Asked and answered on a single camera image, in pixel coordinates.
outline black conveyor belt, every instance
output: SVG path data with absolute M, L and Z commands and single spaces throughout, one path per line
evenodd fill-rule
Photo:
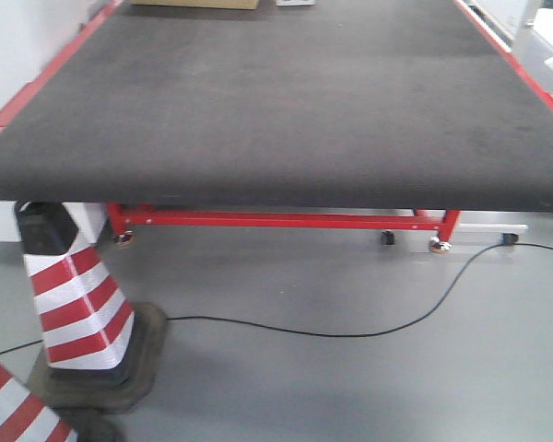
M 553 115 L 451 0 L 125 4 L 0 136 L 0 199 L 553 211 Z

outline black cable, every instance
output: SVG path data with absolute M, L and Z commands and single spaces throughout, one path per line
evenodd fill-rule
M 0 352 L 0 356 L 5 355 L 6 353 L 15 352 L 16 350 L 22 350 L 23 348 L 31 347 L 32 345 L 35 345 L 37 343 L 42 343 L 42 340 L 39 339 L 38 341 L 33 341 L 32 343 L 23 343 L 22 345 L 17 345 L 16 347 L 3 350 L 2 352 Z
M 512 246 L 518 246 L 518 247 L 533 247 L 537 249 L 544 249 L 544 250 L 551 250 L 553 251 L 553 247 L 549 246 L 543 246 L 540 244 L 528 244 L 528 243 L 516 243 L 516 244 L 496 244 L 494 246 L 489 246 L 483 249 L 482 251 L 479 251 L 475 255 L 473 255 L 465 265 L 461 268 L 459 273 L 454 277 L 453 281 L 449 284 L 449 287 L 446 289 L 444 294 L 442 295 L 441 299 L 434 305 L 434 307 L 429 310 L 424 315 L 420 316 L 416 320 L 412 320 L 408 322 L 407 324 L 400 325 L 398 327 L 393 327 L 389 330 L 384 331 L 376 331 L 373 333 L 357 333 L 357 334 L 329 334 L 329 333 L 314 333 L 312 331 L 301 331 L 301 330 L 293 330 L 293 329 L 284 329 L 281 327 L 273 327 L 271 325 L 265 325 L 265 324 L 259 324 L 256 322 L 250 322 L 248 320 L 232 320 L 229 318 L 219 318 L 214 316 L 179 316 L 175 318 L 168 318 L 168 320 L 212 320 L 215 322 L 229 322 L 233 324 L 240 324 L 240 325 L 247 325 L 250 327 L 256 327 L 259 329 L 266 329 L 266 330 L 272 330 L 275 332 L 284 332 L 284 333 L 290 333 L 290 334 L 301 334 L 304 336 L 315 336 L 319 338 L 374 338 L 378 336 L 384 336 L 385 334 L 391 334 L 395 332 L 399 332 L 403 329 L 407 329 L 408 327 L 412 327 L 413 325 L 416 325 L 420 323 L 421 321 L 428 318 L 430 315 L 432 315 L 436 310 L 439 309 L 439 307 L 446 301 L 447 297 L 451 294 L 454 287 L 456 286 L 459 279 L 461 279 L 461 276 L 463 276 L 463 273 L 467 270 L 469 265 L 471 265 L 477 258 L 479 258 L 481 255 L 484 255 L 490 250 L 494 250 L 500 247 L 512 247 Z

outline reflective stripe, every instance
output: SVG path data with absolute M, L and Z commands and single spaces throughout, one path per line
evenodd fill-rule
M 29 394 L 20 406 L 0 425 L 0 442 L 18 441 L 41 414 L 45 404 L 37 396 Z
M 48 255 L 24 255 L 25 259 L 25 266 L 27 267 L 27 274 L 29 276 L 33 276 L 36 273 L 39 273 L 49 267 L 51 267 L 54 264 L 57 264 L 59 261 L 63 260 L 65 256 L 78 253 L 79 251 L 82 251 L 86 247 L 90 247 L 86 239 L 84 238 L 84 235 L 82 233 L 78 232 L 76 235 L 76 239 L 74 240 L 74 243 L 70 247 L 70 250 L 67 251 L 67 253 L 64 253 L 63 255 L 58 256 L 48 256 Z
M 107 276 L 109 276 L 109 271 L 104 264 L 100 263 L 92 270 L 77 276 L 71 281 L 49 292 L 35 296 L 37 313 L 41 315 L 80 299 L 102 284 Z
M 123 360 L 129 338 L 131 337 L 133 322 L 134 314 L 131 315 L 123 326 L 119 337 L 104 350 L 89 355 L 81 355 L 75 358 L 66 359 L 61 362 L 50 362 L 49 366 L 71 370 L 107 370 L 115 368 Z
M 109 302 L 117 290 L 117 284 L 110 276 L 107 276 L 102 284 L 85 297 L 42 313 L 41 325 L 43 331 L 48 332 L 88 318 L 95 310 L 100 310 Z
M 84 320 L 78 320 L 64 327 L 45 331 L 43 340 L 49 347 L 70 343 L 80 338 L 93 335 L 95 332 L 106 328 L 114 316 L 119 311 L 119 308 L 124 302 L 124 296 L 121 290 L 117 290 L 99 311 L 92 313 Z
M 29 392 L 11 377 L 0 389 L 0 426 L 28 397 Z

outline red crossbar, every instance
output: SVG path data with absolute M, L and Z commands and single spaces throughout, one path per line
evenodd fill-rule
M 124 208 L 108 204 L 115 235 L 123 235 L 131 225 L 150 226 L 222 226 L 222 227 L 301 227 L 352 228 L 377 230 L 433 230 L 448 241 L 456 227 L 460 212 L 449 210 L 444 217 L 416 215 L 339 215 L 339 214 L 274 214 L 249 212 L 208 212 L 190 210 L 158 210 L 152 205 Z

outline gray floor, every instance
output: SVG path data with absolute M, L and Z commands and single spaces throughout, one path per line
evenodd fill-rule
M 553 246 L 553 215 L 527 223 Z M 140 227 L 98 250 L 130 300 L 314 332 L 375 332 L 440 298 L 495 234 Z M 18 244 L 0 244 L 0 350 L 40 337 Z M 38 347 L 0 358 L 21 378 Z M 489 252 L 408 330 L 328 340 L 211 322 L 172 323 L 156 387 L 112 418 L 129 441 L 553 441 L 553 252 Z

